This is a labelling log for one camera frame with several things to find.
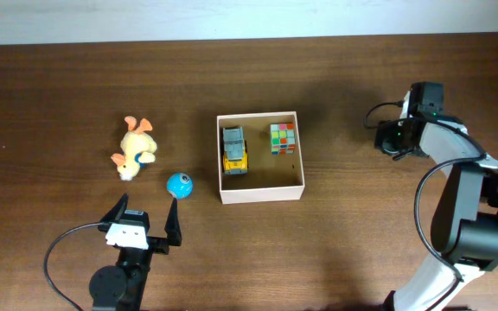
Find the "orange plush toy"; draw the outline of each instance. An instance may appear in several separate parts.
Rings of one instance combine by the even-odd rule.
[[[128,124],[128,132],[120,142],[123,154],[114,154],[111,159],[117,164],[120,179],[131,181],[144,164],[155,161],[153,154],[156,151],[156,143],[151,136],[144,133],[153,130],[147,119],[143,118],[135,130],[137,120],[134,117],[125,117],[124,120]]]

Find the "yellow toy truck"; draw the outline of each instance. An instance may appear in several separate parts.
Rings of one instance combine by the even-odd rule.
[[[226,175],[247,173],[247,142],[243,137],[243,128],[222,129],[224,154],[222,167]]]

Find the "cardboard box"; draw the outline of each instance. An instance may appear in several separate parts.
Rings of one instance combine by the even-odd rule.
[[[294,124],[296,148],[287,155],[273,155],[271,124]],[[242,126],[247,142],[248,171],[245,175],[225,175],[222,170],[222,129]],[[292,112],[252,113],[218,116],[218,170],[223,204],[299,200],[304,190],[303,160],[297,114]]]

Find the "blue ball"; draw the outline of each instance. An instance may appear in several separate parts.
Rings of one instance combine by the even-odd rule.
[[[183,199],[191,194],[194,182],[184,173],[176,173],[170,176],[166,183],[166,189],[177,199]]]

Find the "wood grain surface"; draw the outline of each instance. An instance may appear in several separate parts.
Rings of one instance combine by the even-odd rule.
[[[162,236],[175,172],[195,181],[180,201],[184,243],[153,257],[143,306],[156,310],[353,310],[381,303],[426,255],[412,218],[433,165],[393,162],[361,120],[412,82],[445,86],[445,109],[498,159],[498,34],[0,47],[0,310],[71,309],[48,286],[42,259],[66,229],[99,220],[130,194]],[[223,206],[215,117],[296,111],[306,188],[300,201]],[[124,116],[147,117],[156,164],[118,178]],[[396,117],[392,108],[373,120]],[[444,177],[426,186],[423,218]],[[116,262],[86,230],[49,261],[86,309],[88,283]],[[451,303],[498,310],[498,269]]]

